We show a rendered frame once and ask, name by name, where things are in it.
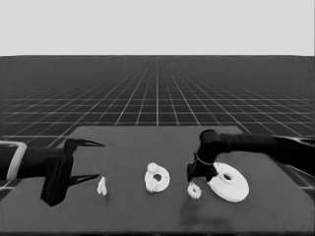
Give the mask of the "larger white toothed gear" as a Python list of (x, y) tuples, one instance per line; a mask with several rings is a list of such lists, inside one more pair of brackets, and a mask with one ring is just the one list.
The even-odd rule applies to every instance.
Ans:
[(198, 200), (202, 196), (201, 188), (193, 182), (188, 185), (187, 193), (194, 200)]

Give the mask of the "large thick white disc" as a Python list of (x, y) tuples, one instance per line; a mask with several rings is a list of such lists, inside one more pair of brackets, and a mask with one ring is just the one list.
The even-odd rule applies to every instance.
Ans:
[(249, 184), (241, 172), (223, 162), (215, 162), (214, 168), (218, 175), (208, 183), (210, 188), (228, 202), (244, 201), (249, 194)]

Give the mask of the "small white T-shaped piece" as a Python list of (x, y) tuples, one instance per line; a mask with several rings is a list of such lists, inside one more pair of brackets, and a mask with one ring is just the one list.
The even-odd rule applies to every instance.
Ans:
[(104, 177), (101, 177), (98, 184), (96, 191), (103, 196), (107, 195), (107, 188), (106, 188), (106, 179)]

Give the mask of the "round white carrier with pins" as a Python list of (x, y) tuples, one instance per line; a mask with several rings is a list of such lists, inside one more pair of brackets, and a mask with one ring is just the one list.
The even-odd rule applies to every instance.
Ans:
[(145, 174), (145, 186), (151, 182), (157, 183), (157, 191), (155, 193), (164, 191), (170, 183), (169, 172), (160, 165), (158, 165), (157, 173), (151, 173), (147, 168), (147, 172)]

